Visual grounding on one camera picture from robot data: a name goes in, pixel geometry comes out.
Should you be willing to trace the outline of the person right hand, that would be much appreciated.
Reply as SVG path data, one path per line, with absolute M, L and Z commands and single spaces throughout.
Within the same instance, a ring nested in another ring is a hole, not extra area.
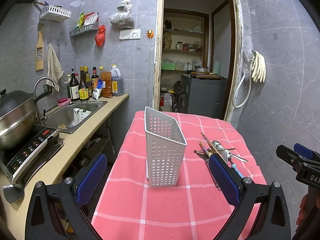
M 306 218 L 306 208 L 305 207 L 306 207 L 307 201 L 308 201 L 308 194 L 306 194 L 300 202 L 300 206 L 299 206 L 300 210 L 298 213 L 298 218 L 296 220 L 296 225 L 300 225 L 301 222 L 303 222 L 304 219 Z

